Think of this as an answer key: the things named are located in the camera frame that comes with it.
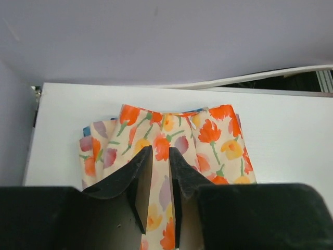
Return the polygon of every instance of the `floral cloth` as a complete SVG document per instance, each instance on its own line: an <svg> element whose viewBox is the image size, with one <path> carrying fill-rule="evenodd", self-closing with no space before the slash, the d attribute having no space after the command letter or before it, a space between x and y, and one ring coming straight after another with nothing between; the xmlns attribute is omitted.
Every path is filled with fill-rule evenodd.
<svg viewBox="0 0 333 250"><path fill-rule="evenodd" d="M254 183L240 123L232 106L159 113L123 105L117 120L94 122L80 140L84 187L117 171L153 146L147 232L142 250L174 249L169 147L215 184Z"/></svg>

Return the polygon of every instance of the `floral print fabric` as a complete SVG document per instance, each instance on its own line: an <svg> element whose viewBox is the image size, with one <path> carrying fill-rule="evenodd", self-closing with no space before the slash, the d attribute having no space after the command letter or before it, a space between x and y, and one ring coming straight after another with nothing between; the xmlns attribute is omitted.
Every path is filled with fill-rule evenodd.
<svg viewBox="0 0 333 250"><path fill-rule="evenodd" d="M174 249L169 147L215 184L254 183L240 123L232 106L159 113L123 105L119 118L94 122L80 140L84 187L117 171L144 146L153 146L147 232L141 249Z"/></svg>

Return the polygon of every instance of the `yellow flower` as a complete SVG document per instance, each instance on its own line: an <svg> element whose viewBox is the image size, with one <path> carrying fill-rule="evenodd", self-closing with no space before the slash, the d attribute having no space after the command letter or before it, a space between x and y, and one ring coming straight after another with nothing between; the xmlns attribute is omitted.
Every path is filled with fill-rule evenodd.
<svg viewBox="0 0 333 250"><path fill-rule="evenodd" d="M234 181L234 184L251 184L251 181L246 176L240 176Z"/></svg>
<svg viewBox="0 0 333 250"><path fill-rule="evenodd" d="M162 215L158 214L155 203L148 207L147 231L153 231L159 227L162 222Z"/></svg>
<svg viewBox="0 0 333 250"><path fill-rule="evenodd" d="M235 140L225 142L221 147L221 152L225 152L228 160L239 158L243 154L243 149Z"/></svg>
<svg viewBox="0 0 333 250"><path fill-rule="evenodd" d="M173 116L172 115L165 115L163 128L166 132L170 132L173 129Z"/></svg>
<svg viewBox="0 0 333 250"><path fill-rule="evenodd" d="M166 217L170 218L172 217L172 203L170 203L165 211Z"/></svg>
<svg viewBox="0 0 333 250"><path fill-rule="evenodd" d="M136 155L137 153L140 152L141 149L143 149L144 147L149 146L149 145L150 145L150 142L147 139L141 138L140 140L138 140L135 143L134 155Z"/></svg>
<svg viewBox="0 0 333 250"><path fill-rule="evenodd" d="M200 116L199 115L193 116L192 117L192 122L196 126L196 128L198 129L200 127Z"/></svg>

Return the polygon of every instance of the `black metal part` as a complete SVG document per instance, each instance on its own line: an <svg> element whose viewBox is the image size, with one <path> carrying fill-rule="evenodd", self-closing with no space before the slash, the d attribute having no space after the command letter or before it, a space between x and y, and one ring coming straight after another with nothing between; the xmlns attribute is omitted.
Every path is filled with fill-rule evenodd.
<svg viewBox="0 0 333 250"><path fill-rule="evenodd" d="M313 188L304 184L201 185L202 175L193 172L178 149L170 148L169 154L173 206L179 209L181 203L183 211L182 217L175 213L176 225L181 224L180 234L176 229L180 250L333 249L332 218Z"/></svg>
<svg viewBox="0 0 333 250"><path fill-rule="evenodd" d="M83 192L0 188L0 249L139 249L151 173L150 146Z"/></svg>

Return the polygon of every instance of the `white table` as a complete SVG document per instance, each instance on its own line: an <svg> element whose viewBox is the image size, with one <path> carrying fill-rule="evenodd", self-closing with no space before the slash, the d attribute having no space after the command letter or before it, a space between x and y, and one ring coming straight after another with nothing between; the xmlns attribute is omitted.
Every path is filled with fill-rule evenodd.
<svg viewBox="0 0 333 250"><path fill-rule="evenodd" d="M92 121L117 116L123 103L157 111L232 104L240 115L258 182L309 184L322 194L333 212L333 98L226 90L46 83L25 185L81 189L77 146L82 128Z"/></svg>

